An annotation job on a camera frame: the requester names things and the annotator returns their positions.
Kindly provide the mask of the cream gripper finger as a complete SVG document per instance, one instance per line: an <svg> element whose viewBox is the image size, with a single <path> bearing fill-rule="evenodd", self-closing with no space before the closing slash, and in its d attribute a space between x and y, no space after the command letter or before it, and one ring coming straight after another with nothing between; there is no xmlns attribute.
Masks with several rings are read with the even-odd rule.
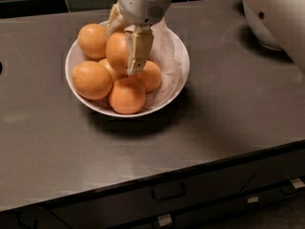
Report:
<svg viewBox="0 0 305 229"><path fill-rule="evenodd" d="M110 38L115 32L123 31L130 24L131 23L123 16L119 4L113 4L108 20L107 38Z"/></svg>
<svg viewBox="0 0 305 229"><path fill-rule="evenodd" d="M127 74L141 73L153 46L153 31L150 26L131 26L125 30L129 52Z"/></svg>

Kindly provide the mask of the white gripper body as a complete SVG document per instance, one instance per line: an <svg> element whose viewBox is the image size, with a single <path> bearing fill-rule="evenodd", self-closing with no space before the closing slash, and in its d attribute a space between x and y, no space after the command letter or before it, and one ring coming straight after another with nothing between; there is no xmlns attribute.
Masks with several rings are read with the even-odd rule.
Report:
<svg viewBox="0 0 305 229"><path fill-rule="evenodd" d="M148 26L159 23L172 0L117 0L124 19L135 26Z"/></svg>

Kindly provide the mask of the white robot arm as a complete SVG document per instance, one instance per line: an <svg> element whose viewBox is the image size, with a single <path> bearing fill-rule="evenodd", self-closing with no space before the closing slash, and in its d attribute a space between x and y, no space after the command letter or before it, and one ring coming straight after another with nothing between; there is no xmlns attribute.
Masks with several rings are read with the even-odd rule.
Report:
<svg viewBox="0 0 305 229"><path fill-rule="evenodd" d="M305 0L242 0L281 48L305 70ZM153 46L152 26L159 23L172 0L117 0L109 16L107 35L134 25L128 73L143 70Z"/></svg>

